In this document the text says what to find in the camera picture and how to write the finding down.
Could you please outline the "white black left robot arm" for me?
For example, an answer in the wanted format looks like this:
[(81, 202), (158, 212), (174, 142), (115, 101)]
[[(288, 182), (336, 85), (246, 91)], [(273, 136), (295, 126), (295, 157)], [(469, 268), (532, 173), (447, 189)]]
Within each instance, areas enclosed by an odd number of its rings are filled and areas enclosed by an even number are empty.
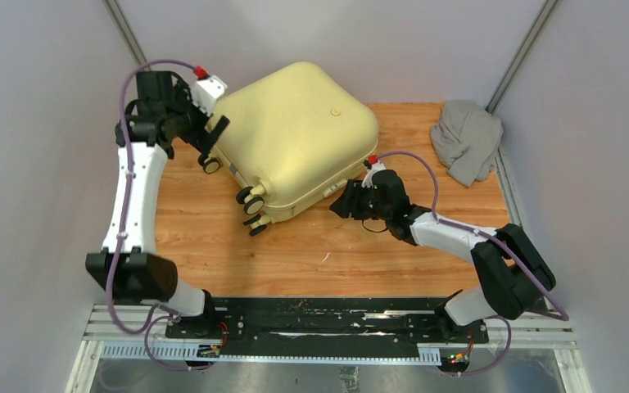
[(149, 330), (153, 317), (127, 327), (115, 310), (118, 302), (148, 302), (199, 338), (211, 337), (219, 326), (211, 294), (182, 281), (176, 264), (156, 253), (156, 203), (165, 165), (174, 158), (173, 141), (183, 140), (205, 160), (230, 123), (220, 116), (207, 130), (229, 89), (201, 68), (194, 74), (189, 84), (173, 71), (137, 70), (120, 92), (115, 204), (101, 249), (87, 254), (85, 268), (105, 291), (113, 323), (129, 334)]

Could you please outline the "cream suitcase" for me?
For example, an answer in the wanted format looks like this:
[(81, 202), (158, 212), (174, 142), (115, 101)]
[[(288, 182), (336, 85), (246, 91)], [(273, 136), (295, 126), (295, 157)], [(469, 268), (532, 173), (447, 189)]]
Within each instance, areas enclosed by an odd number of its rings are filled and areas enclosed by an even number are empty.
[(364, 172), (378, 146), (378, 119), (322, 67), (287, 65), (221, 98), (207, 128), (229, 124), (198, 158), (208, 174), (226, 168), (254, 237), (294, 218)]

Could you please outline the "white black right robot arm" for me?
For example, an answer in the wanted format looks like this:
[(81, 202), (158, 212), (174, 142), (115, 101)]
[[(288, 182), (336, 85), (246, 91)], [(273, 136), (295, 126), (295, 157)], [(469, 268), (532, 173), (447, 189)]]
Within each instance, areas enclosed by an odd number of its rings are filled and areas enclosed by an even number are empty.
[(485, 318), (515, 320), (556, 285), (522, 227), (474, 226), (414, 204), (394, 170), (348, 181), (329, 209), (343, 219), (381, 220), (399, 241), (438, 249), (473, 265), (479, 284), (448, 296), (433, 310), (432, 328), (444, 341), (457, 341), (468, 325)]

